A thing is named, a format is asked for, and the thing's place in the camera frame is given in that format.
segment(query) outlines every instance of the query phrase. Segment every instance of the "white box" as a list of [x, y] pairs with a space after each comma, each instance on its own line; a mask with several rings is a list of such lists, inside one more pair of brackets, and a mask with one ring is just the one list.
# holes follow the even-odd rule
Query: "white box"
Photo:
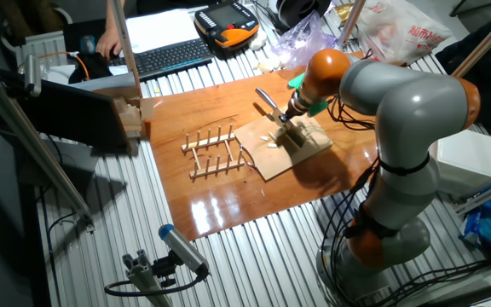
[[439, 190], [469, 197], [491, 187], [491, 136], [463, 130], [434, 142], [431, 157], [439, 164]]

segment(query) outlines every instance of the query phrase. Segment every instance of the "person's hand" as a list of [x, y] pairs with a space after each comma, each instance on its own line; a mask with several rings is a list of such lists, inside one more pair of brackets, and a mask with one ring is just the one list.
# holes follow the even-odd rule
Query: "person's hand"
[[111, 49], [113, 47], [113, 53], [115, 55], [118, 55], [122, 47], [120, 45], [120, 38], [118, 37], [117, 27], [106, 29], [106, 32], [103, 33], [103, 35], [101, 36], [95, 50], [109, 60], [111, 56]]

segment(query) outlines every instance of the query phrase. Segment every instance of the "orange and black controller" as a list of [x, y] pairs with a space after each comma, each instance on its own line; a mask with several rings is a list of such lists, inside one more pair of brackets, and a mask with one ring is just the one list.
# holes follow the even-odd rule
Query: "orange and black controller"
[[194, 14], [194, 24], [209, 43], [234, 49], [247, 43], [259, 29], [259, 20], [243, 5], [227, 1]]

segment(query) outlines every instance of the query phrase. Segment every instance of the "wooden rack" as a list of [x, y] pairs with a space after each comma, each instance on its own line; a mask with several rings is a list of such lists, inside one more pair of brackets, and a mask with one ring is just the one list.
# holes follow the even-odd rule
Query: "wooden rack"
[[[240, 148], [240, 155], [238, 156], [238, 160], [234, 160], [234, 157], [230, 152], [230, 146], [228, 145], [228, 143], [236, 139], [234, 133], [232, 133], [232, 128], [233, 125], [230, 124], [230, 127], [228, 128], [228, 133], [221, 135], [221, 126], [219, 126], [219, 129], [217, 131], [217, 136], [215, 137], [211, 137], [211, 129], [209, 129], [208, 137], [206, 139], [200, 139], [200, 130], [198, 130], [196, 134], [196, 142], [189, 142], [188, 133], [187, 135], [185, 135], [185, 144], [181, 146], [181, 150], [184, 153], [190, 150], [193, 152], [193, 156], [194, 156], [194, 171], [190, 172], [191, 179], [195, 179], [197, 177], [202, 177], [202, 176], [208, 176], [210, 174], [214, 174], [219, 171], [230, 170], [245, 164], [245, 161], [243, 159], [242, 148]], [[205, 168], [202, 168], [196, 150], [211, 145], [216, 145], [219, 143], [225, 144], [225, 148], [227, 149], [227, 162], [221, 162], [221, 155], [217, 155], [217, 163], [213, 166], [210, 166], [211, 157], [208, 157], [208, 160], [205, 164]]]

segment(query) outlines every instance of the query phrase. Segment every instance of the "wooden table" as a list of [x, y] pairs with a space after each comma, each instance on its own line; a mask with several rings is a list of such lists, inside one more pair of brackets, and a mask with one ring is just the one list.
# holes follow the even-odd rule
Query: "wooden table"
[[[237, 129], [270, 112], [255, 93], [257, 87], [265, 90], [279, 107], [285, 106], [292, 93], [287, 82], [301, 72], [301, 69], [272, 72], [156, 98], [147, 131], [173, 223], [187, 239], [194, 240], [348, 189], [376, 158], [373, 131], [348, 130], [323, 112], [315, 118], [333, 140], [332, 147], [269, 182], [249, 166], [195, 180], [189, 178], [189, 172], [194, 170], [193, 155], [181, 150], [187, 133], [195, 140], [201, 130], [206, 138], [211, 128], [214, 136], [219, 125], [224, 133], [231, 123]], [[372, 119], [353, 115], [357, 119]], [[231, 148], [237, 157], [239, 145], [231, 142]], [[225, 153], [224, 145], [212, 146], [200, 149], [198, 156], [204, 165], [208, 156], [226, 157]]]

